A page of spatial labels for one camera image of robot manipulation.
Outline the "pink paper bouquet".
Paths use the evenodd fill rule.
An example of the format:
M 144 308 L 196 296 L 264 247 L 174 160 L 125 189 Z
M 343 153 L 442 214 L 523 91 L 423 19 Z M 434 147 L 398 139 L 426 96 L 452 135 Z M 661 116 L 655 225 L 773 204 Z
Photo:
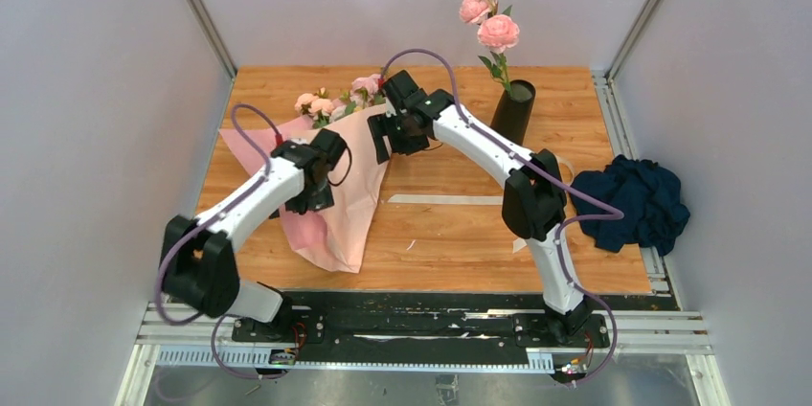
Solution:
M 327 188 L 333 205 L 306 214 L 281 212 L 281 224 L 291 249 L 330 272 L 358 273 L 362 267 L 372 218 L 387 165 L 378 163 L 368 119 L 385 112 L 380 76 L 355 79 L 350 90 L 328 106 L 327 92 L 304 93 L 294 109 L 299 117 L 278 126 L 284 139 L 305 142 L 319 128 L 337 132 L 349 146 Z

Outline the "cream printed ribbon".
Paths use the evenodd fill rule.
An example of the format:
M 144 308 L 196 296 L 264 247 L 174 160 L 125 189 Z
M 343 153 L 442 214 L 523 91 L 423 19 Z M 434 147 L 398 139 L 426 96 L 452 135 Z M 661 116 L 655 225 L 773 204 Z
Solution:
M 566 168 L 564 176 L 569 176 L 569 180 L 565 183 L 572 183 L 576 172 L 574 165 L 564 159 L 555 155 L 559 169 Z M 392 195 L 387 203 L 399 204 L 423 204 L 423 205 L 471 205 L 471 206 L 501 206 L 501 195 L 432 195 L 432 194 L 395 194 Z M 512 253 L 517 253 L 526 248 L 527 243 L 521 239 L 516 238 L 512 243 Z

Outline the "black cylindrical vase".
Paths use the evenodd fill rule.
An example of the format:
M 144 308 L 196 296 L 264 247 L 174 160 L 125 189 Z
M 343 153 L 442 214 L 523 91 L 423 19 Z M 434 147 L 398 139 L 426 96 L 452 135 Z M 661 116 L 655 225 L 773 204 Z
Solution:
M 490 128 L 521 146 L 527 134 L 535 95 L 535 87 L 530 82 L 512 80 L 510 88 L 503 91 L 496 105 Z

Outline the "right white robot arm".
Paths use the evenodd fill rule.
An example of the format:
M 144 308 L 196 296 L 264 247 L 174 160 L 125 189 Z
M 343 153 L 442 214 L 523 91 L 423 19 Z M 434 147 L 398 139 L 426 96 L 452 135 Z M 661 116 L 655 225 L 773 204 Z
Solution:
M 405 70 L 380 81 L 379 87 L 386 110 L 368 120 L 378 163 L 394 154 L 412 155 L 437 141 L 486 171 L 503 190 L 505 225 L 526 242 L 541 277 L 549 337 L 559 346 L 575 343 L 592 310 L 561 229 L 568 198 L 555 156 L 493 134 L 451 93 L 427 93 Z

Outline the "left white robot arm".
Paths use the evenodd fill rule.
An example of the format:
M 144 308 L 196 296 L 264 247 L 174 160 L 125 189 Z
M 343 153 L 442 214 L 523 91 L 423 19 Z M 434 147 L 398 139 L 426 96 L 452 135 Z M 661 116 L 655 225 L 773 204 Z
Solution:
M 280 342 L 293 329 L 290 303 L 281 291 L 242 279 L 237 252 L 279 210 L 306 214 L 331 207 L 329 175 L 351 152 L 338 133 L 321 129 L 308 143 L 287 140 L 260 155 L 260 169 L 221 202 L 168 222 L 156 292 L 197 316 L 254 320 L 267 340 Z

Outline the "pink rose stem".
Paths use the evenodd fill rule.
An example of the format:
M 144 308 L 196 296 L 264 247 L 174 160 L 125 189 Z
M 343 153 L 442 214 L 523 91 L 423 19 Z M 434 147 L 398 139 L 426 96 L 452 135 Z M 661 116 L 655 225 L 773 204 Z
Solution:
M 488 52 L 487 56 L 479 56 L 480 62 L 491 79 L 514 98 L 506 51 L 518 44 L 520 27 L 512 19 L 511 11 L 512 6 L 501 11 L 498 0 L 462 0 L 458 17 L 462 23 L 477 27 L 477 41 Z

